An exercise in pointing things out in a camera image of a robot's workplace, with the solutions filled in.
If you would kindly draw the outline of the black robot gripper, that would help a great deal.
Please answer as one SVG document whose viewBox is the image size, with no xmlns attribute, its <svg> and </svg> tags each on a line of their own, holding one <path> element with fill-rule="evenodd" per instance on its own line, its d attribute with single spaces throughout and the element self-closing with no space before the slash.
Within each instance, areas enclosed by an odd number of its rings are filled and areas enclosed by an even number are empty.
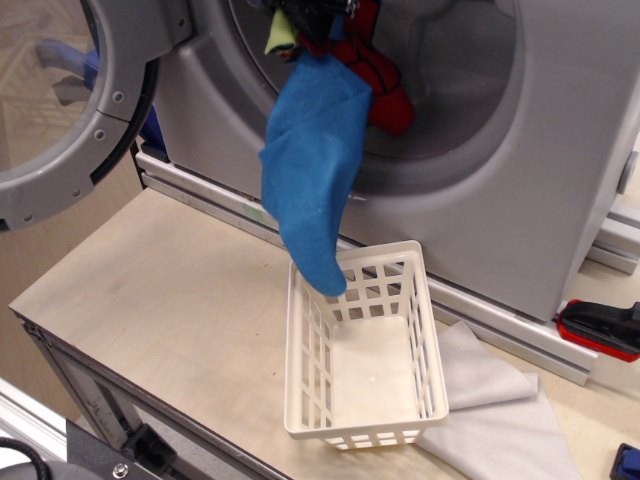
<svg viewBox="0 0 640 480">
<path fill-rule="evenodd" d="M 265 0 L 259 9 L 275 13 L 280 8 L 293 26 L 314 43 L 324 43 L 337 21 L 352 18 L 359 8 L 354 0 Z"/>
</svg>

